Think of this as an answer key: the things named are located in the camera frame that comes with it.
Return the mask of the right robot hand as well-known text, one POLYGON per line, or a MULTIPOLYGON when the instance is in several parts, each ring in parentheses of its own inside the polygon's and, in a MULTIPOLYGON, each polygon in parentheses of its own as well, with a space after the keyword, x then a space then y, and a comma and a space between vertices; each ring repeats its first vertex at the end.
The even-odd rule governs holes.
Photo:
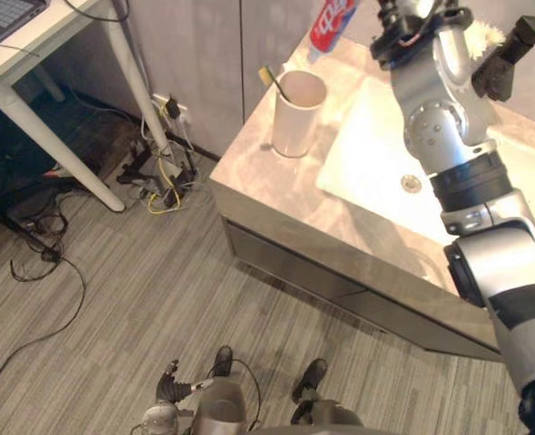
POLYGON ((404 35, 425 34, 446 25, 467 29, 473 22, 472 11, 459 1, 379 1, 378 18, 385 32, 404 35))

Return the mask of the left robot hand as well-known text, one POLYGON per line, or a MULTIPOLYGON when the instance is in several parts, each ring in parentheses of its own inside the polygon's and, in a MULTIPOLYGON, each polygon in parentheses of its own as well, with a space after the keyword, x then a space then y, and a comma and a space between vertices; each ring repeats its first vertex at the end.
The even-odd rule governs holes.
POLYGON ((155 390, 156 401, 166 401, 172 404, 181 402, 194 392, 207 390, 214 381, 206 379, 198 382, 178 382, 175 372, 179 368, 179 360, 172 360, 163 371, 155 390))

